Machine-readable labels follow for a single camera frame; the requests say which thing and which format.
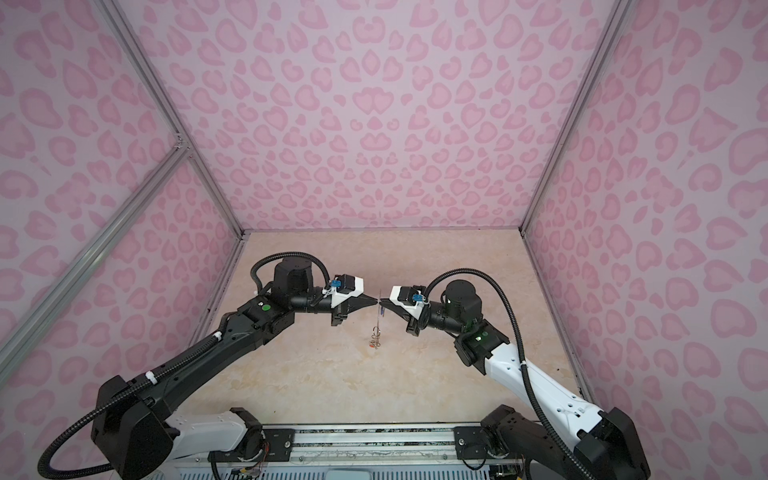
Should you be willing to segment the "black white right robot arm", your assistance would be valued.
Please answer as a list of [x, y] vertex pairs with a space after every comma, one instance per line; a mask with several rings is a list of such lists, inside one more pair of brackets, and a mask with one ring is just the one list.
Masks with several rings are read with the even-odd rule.
[[454, 280], [439, 301], [424, 286], [395, 286], [380, 305], [417, 336], [432, 328], [453, 339], [459, 359], [523, 400], [530, 420], [501, 405], [481, 422], [487, 453], [518, 456], [558, 479], [648, 479], [651, 469], [637, 429], [621, 409], [609, 411], [562, 386], [524, 355], [483, 314], [483, 301], [467, 280]]

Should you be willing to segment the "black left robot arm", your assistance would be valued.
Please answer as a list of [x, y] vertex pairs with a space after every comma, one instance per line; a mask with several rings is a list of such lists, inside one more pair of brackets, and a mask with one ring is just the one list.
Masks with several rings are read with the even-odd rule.
[[229, 365], [274, 340], [297, 315], [327, 314], [339, 326], [378, 303], [365, 294], [362, 278], [331, 276], [304, 252], [269, 255], [250, 275], [253, 298], [225, 314], [212, 334], [143, 375], [130, 381], [116, 376], [100, 388], [91, 438], [120, 478], [142, 479], [168, 460], [197, 453], [262, 459], [263, 427], [246, 409], [233, 407], [198, 425], [179, 420], [176, 410]]

